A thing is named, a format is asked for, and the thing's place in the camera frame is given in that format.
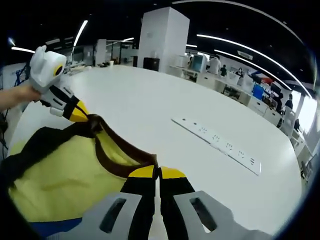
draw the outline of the power strip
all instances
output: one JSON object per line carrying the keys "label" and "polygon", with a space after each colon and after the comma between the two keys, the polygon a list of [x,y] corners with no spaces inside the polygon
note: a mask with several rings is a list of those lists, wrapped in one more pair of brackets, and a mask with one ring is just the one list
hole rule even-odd
{"label": "power strip", "polygon": [[257,176],[260,175],[262,170],[261,162],[251,157],[244,150],[235,146],[231,141],[223,138],[217,132],[205,126],[202,126],[200,123],[191,119],[172,118],[171,120],[181,127],[185,128],[189,132],[195,134],[202,140],[206,141],[213,148],[219,150],[231,159],[237,161],[239,164],[241,164]]}

